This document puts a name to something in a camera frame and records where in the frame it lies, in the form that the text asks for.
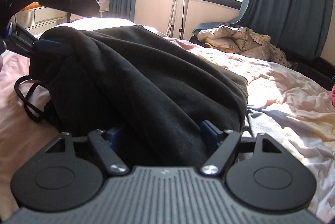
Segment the white drawer dresser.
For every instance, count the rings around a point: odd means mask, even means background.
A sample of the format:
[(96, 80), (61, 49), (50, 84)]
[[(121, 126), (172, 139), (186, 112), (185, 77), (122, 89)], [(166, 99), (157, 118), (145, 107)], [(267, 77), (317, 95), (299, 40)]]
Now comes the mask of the white drawer dresser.
[(58, 20), (66, 19), (66, 17), (66, 12), (48, 7), (32, 8), (20, 11), (15, 15), (16, 22), (26, 29), (45, 24), (54, 24)]

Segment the black fleece garment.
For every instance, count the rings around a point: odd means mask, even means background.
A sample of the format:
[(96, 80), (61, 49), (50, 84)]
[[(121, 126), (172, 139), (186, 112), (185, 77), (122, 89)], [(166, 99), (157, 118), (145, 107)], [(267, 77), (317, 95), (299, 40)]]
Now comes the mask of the black fleece garment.
[(246, 79), (142, 26), (59, 26), (42, 39), (72, 48), (30, 60), (31, 79), (50, 94), (45, 119), (75, 136), (119, 130), (116, 152), (129, 166), (200, 167), (210, 156), (203, 121), (242, 130)]

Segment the pink fluffy garment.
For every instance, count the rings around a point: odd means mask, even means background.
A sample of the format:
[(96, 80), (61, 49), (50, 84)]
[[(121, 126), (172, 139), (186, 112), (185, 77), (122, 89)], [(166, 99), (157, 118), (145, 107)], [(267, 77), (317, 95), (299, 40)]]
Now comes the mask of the pink fluffy garment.
[(332, 87), (331, 101), (332, 101), (332, 106), (334, 106), (335, 108), (335, 84)]

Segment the beige puffer jacket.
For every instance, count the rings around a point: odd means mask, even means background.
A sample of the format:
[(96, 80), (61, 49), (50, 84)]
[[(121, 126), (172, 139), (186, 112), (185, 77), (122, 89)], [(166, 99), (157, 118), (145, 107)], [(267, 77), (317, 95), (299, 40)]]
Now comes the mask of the beige puffer jacket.
[(234, 28), (221, 25), (201, 30), (196, 36), (199, 42), (225, 53), (240, 54), (291, 67), (285, 53), (271, 44), (270, 36), (256, 33), (247, 27)]

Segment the black side sofa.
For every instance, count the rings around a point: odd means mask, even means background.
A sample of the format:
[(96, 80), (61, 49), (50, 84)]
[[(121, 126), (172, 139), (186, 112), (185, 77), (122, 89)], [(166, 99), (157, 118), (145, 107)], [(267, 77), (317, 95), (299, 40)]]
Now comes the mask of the black side sofa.
[[(193, 35), (190, 38), (190, 41), (194, 44), (203, 46), (205, 48), (213, 49), (199, 42), (196, 35)], [(285, 67), (275, 62), (258, 60), (255, 58), (249, 58), (249, 57), (242, 56), (240, 54), (234, 54), (234, 53), (225, 53), (225, 54), (232, 56), (234, 58), (245, 58), (246, 60), (256, 63), (258, 65), (267, 66), (271, 68), (273, 71), (274, 70), (278, 70), (280, 72), (289, 71), (289, 72), (295, 72), (295, 73), (302, 74), (304, 77), (307, 77), (311, 79), (312, 81), (315, 81), (317, 84), (319, 84), (321, 87), (325, 88), (328, 91), (330, 91), (332, 87), (334, 86), (334, 67), (331, 65), (328, 65), (325, 61), (322, 61), (320, 58), (318, 58), (315, 61), (309, 62), (309, 61), (304, 61), (302, 58), (296, 57), (293, 54), (289, 54), (288, 56), (286, 56), (286, 58), (291, 64), (291, 67), (288, 68), (288, 67)]]

